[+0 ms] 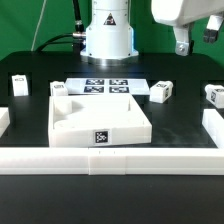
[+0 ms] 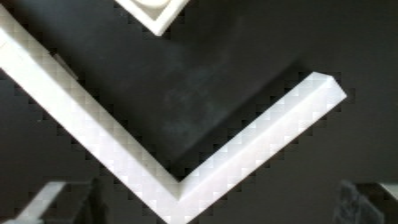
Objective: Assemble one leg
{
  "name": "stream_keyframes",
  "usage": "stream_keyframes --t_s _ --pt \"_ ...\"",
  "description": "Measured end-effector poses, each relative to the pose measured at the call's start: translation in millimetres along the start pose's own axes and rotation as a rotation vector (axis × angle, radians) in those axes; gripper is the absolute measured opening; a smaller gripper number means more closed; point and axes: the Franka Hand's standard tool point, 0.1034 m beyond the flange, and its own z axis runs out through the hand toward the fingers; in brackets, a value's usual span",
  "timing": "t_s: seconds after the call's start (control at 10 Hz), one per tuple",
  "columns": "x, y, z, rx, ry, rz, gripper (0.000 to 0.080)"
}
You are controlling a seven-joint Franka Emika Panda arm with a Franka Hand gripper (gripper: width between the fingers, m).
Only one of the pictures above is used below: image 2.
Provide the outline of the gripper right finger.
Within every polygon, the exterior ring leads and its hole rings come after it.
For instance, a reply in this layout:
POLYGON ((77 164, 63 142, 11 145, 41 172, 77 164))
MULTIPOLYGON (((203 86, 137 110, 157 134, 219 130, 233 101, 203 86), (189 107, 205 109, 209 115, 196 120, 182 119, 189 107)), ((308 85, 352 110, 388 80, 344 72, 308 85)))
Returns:
POLYGON ((398 224, 398 183, 342 182, 336 224, 398 224))

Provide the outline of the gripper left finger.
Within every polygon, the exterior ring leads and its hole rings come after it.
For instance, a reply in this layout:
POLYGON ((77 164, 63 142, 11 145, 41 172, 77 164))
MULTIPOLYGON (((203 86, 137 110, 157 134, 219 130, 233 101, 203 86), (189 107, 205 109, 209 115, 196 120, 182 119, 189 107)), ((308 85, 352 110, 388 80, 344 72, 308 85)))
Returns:
POLYGON ((93 184, 52 181, 6 224, 95 224, 93 184))

